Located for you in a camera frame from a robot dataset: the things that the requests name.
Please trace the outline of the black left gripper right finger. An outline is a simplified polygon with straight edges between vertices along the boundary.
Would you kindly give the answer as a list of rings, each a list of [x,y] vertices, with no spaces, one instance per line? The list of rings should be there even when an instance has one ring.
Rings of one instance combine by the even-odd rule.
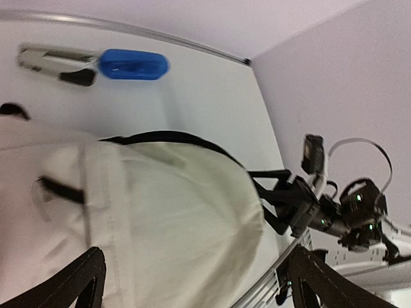
[[[295,307],[393,307],[338,274],[313,252],[298,246],[290,254],[288,276]]]

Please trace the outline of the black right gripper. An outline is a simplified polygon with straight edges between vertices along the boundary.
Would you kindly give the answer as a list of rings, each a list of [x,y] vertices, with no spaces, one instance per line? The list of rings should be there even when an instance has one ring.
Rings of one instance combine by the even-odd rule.
[[[288,169],[248,174],[259,197],[275,208],[277,216],[263,206],[264,219],[279,235],[290,227],[299,237],[308,227],[337,237],[338,244],[354,252],[383,241],[381,219],[387,214],[387,202],[369,178],[351,182],[335,202],[326,194],[316,197],[303,178],[289,184]]]

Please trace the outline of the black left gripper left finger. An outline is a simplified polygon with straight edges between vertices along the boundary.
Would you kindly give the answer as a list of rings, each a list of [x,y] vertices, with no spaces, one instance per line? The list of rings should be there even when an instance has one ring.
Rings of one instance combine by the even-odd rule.
[[[93,246],[45,282],[1,304],[1,307],[101,307],[106,263]]]

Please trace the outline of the cream white backpack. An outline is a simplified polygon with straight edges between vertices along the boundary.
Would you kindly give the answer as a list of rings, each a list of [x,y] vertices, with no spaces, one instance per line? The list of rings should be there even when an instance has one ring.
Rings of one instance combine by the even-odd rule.
[[[90,247],[104,307],[230,307],[263,235],[246,169],[180,132],[99,140],[1,106],[1,301]]]

